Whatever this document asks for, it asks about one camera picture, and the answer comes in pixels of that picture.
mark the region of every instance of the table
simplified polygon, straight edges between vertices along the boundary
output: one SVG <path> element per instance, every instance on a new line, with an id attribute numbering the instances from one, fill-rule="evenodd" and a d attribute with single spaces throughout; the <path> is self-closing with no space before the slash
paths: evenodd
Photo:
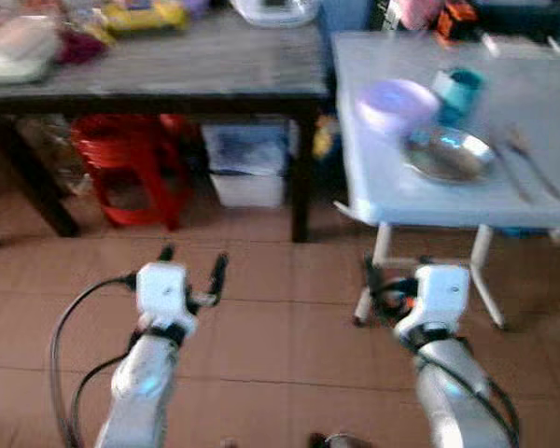
<path id="1" fill-rule="evenodd" d="M 56 67 L 41 83 L 0 87 L 0 114 L 178 113 L 200 117 L 281 115 L 299 127 L 293 170 L 292 239 L 307 238 L 312 146 L 326 98 L 318 31 L 259 29 L 233 10 L 184 33 L 121 38 L 104 58 Z M 63 236 L 77 224 L 14 127 L 0 117 L 0 162 L 44 219 Z"/>
<path id="2" fill-rule="evenodd" d="M 496 165 L 489 180 L 452 186 L 427 180 L 403 161 L 398 140 L 372 131 L 355 108 L 357 93 L 386 78 L 408 78 L 431 86 L 437 71 L 464 65 L 482 73 L 486 89 L 467 131 L 485 138 L 488 129 L 516 123 L 539 166 L 560 188 L 560 56 L 548 51 L 526 59 L 495 58 L 480 44 L 444 49 L 430 35 L 344 33 L 334 40 L 351 217 L 378 225 L 374 262 L 386 264 L 395 224 L 478 228 L 470 272 L 488 312 L 499 327 L 505 319 L 484 282 L 494 227 L 560 229 L 560 203 L 550 197 L 524 161 L 505 157 L 535 202 L 524 203 Z M 365 319 L 369 297 L 355 315 Z"/>

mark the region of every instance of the metal plate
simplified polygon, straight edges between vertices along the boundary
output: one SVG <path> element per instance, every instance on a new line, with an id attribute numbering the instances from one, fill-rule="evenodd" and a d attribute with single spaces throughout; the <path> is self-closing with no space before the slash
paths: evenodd
<path id="1" fill-rule="evenodd" d="M 439 126 L 411 135 L 405 142 L 404 154 L 420 174 L 454 183 L 485 179 L 495 158 L 490 146 L 479 138 Z"/>

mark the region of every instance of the tile floor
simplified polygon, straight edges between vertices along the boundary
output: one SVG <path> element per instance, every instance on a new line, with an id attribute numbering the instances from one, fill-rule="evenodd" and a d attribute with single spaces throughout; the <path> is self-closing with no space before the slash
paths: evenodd
<path id="1" fill-rule="evenodd" d="M 351 431 L 377 447 L 428 447 L 413 367 L 386 329 L 355 329 L 359 260 L 372 231 L 316 201 L 312 242 L 287 242 L 289 210 L 222 210 L 199 191 L 186 228 L 113 230 L 91 199 L 67 203 L 82 236 L 53 236 L 33 209 L 0 182 L 0 447 L 56 447 L 49 409 L 47 344 L 52 326 L 88 283 L 151 261 L 164 241 L 202 287 L 216 253 L 231 255 L 224 301 L 200 315 L 183 348 L 169 408 L 167 447 L 304 448 L 311 431 Z M 463 255 L 465 231 L 398 231 L 404 255 Z M 483 366 L 521 415 L 523 446 L 560 448 L 560 247 L 545 239 L 497 238 L 486 273 L 511 321 L 490 324 L 475 293 L 462 322 Z M 63 340 L 63 382 L 120 353 L 136 319 L 119 289 L 94 296 Z M 82 426 L 93 441 L 108 406 L 109 373 L 88 387 Z"/>

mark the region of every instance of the plastic stool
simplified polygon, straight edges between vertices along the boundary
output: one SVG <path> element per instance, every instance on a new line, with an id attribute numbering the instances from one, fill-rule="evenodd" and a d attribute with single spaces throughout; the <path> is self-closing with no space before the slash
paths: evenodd
<path id="1" fill-rule="evenodd" d="M 85 162 L 95 193 L 108 220 L 118 225 L 162 222 L 169 231 L 178 229 L 180 210 L 192 194 L 189 173 L 158 117 L 142 115 L 92 115 L 77 119 L 72 140 Z M 179 192 L 168 190 L 161 169 L 176 174 Z M 139 179 L 152 206 L 127 210 L 108 199 L 108 176 Z"/>

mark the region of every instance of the black cable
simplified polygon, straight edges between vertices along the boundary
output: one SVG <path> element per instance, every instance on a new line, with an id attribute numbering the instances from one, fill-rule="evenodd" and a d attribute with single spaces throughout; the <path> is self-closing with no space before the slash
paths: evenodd
<path id="1" fill-rule="evenodd" d="M 78 446 L 83 446 L 83 438 L 81 435 L 81 425 L 79 423 L 78 410 L 81 402 L 81 394 L 83 393 L 83 389 L 85 388 L 85 385 L 87 385 L 87 383 L 91 380 L 91 378 L 97 375 L 100 371 L 110 367 L 113 364 L 117 364 L 118 362 L 121 362 L 124 358 L 126 358 L 127 355 L 128 353 L 125 353 L 123 355 L 113 357 L 112 359 L 103 362 L 99 366 L 94 367 L 83 377 L 83 379 L 77 386 L 77 389 L 73 394 L 73 399 L 71 400 L 69 418 L 70 418 L 70 430 L 72 431 L 73 436 L 77 440 Z"/>
<path id="2" fill-rule="evenodd" d="M 59 350 L 60 350 L 60 337 L 63 332 L 64 324 L 70 317 L 70 315 L 76 310 L 76 308 L 87 299 L 90 294 L 95 292 L 101 287 L 108 285 L 126 285 L 129 282 L 130 276 L 110 278 L 102 282 L 96 283 L 83 292 L 81 292 L 73 302 L 68 305 L 68 308 L 64 310 L 61 315 L 56 328 L 52 333 L 52 338 L 49 343 L 49 390 L 50 398 L 52 404 L 52 410 L 56 421 L 58 424 L 58 429 L 63 440 L 64 445 L 67 448 L 78 448 L 77 440 L 75 435 L 72 433 L 70 427 L 68 426 L 66 409 L 63 402 L 63 388 L 60 381 L 60 362 L 59 362 Z"/>
<path id="3" fill-rule="evenodd" d="M 494 390 L 498 394 L 498 397 L 502 400 L 502 402 L 506 407 L 507 413 L 509 414 L 509 418 L 511 420 L 510 424 L 506 422 L 502 414 L 496 409 L 496 407 L 494 407 L 494 405 L 488 399 L 486 399 L 480 393 L 476 392 L 475 389 L 473 389 L 473 386 L 470 385 L 469 382 L 467 382 L 464 378 L 462 378 L 458 373 L 451 370 L 449 367 L 445 366 L 437 359 L 428 357 L 427 355 L 421 353 L 419 350 L 416 349 L 413 343 L 411 343 L 411 341 L 409 341 L 407 338 L 401 336 L 400 341 L 408 350 L 410 350 L 413 354 L 420 357 L 424 362 L 426 362 L 426 364 L 430 364 L 432 366 L 435 366 L 443 370 L 450 377 L 456 380 L 457 383 L 459 383 L 469 394 L 471 394 L 476 400 L 478 400 L 482 404 L 485 410 L 502 427 L 504 432 L 506 432 L 506 435 L 509 441 L 511 442 L 512 447 L 519 448 L 520 424 L 519 424 L 518 415 L 514 409 L 514 406 L 512 405 L 510 398 L 504 393 L 504 391 L 499 387 L 499 385 L 496 384 L 494 380 L 488 378 L 489 384 L 494 387 Z"/>

